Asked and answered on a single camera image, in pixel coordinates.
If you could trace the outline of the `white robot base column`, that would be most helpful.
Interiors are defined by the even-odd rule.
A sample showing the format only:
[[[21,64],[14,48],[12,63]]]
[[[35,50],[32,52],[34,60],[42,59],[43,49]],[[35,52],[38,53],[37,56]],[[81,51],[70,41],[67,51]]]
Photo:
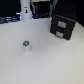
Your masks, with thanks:
[[[21,2],[21,19],[30,20],[32,18],[32,13],[30,9],[30,0],[20,0]]]

